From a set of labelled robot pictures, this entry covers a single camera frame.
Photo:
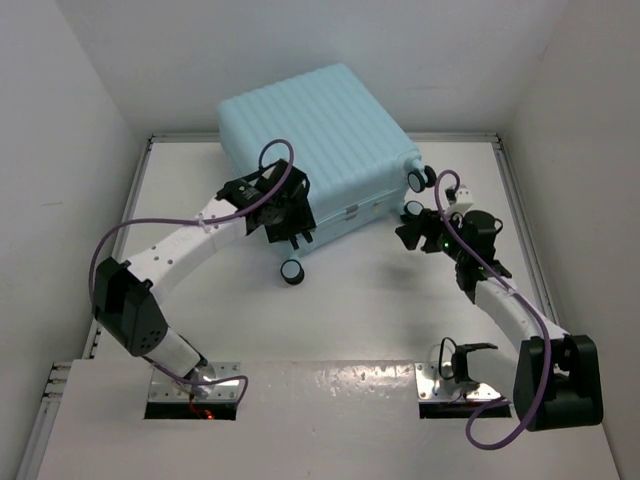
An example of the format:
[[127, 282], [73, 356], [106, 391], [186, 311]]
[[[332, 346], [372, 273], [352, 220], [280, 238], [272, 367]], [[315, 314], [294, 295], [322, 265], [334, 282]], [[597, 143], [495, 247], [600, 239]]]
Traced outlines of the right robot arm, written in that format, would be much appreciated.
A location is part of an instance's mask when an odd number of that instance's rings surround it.
[[529, 431], [598, 425], [604, 405], [596, 344], [553, 324], [517, 293], [511, 273], [496, 257], [502, 229], [500, 219], [481, 210], [447, 220], [427, 208], [401, 216], [395, 233], [403, 245], [451, 258], [460, 290], [518, 355], [511, 361], [491, 343], [457, 344], [439, 374], [459, 386], [490, 384], [511, 400]]

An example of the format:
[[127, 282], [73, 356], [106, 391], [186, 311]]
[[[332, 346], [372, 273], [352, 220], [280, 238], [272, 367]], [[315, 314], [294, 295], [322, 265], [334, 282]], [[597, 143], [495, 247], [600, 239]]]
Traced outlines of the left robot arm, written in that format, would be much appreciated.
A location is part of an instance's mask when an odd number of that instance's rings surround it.
[[283, 159], [228, 181], [198, 212], [148, 249], [97, 267], [93, 315], [133, 357], [142, 357], [179, 382], [194, 385], [204, 356], [173, 329], [161, 304], [196, 268], [254, 231], [270, 242], [310, 239], [315, 221], [308, 176]]

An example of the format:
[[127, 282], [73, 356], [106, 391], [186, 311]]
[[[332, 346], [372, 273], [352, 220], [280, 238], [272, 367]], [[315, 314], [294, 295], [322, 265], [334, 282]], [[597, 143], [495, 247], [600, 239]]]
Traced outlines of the light blue suitcase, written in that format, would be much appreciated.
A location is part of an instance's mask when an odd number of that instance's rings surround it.
[[278, 242], [299, 259], [393, 211], [422, 169], [409, 136], [344, 64], [334, 64], [222, 101], [220, 144], [237, 175], [258, 162], [292, 159], [310, 181], [313, 242]]

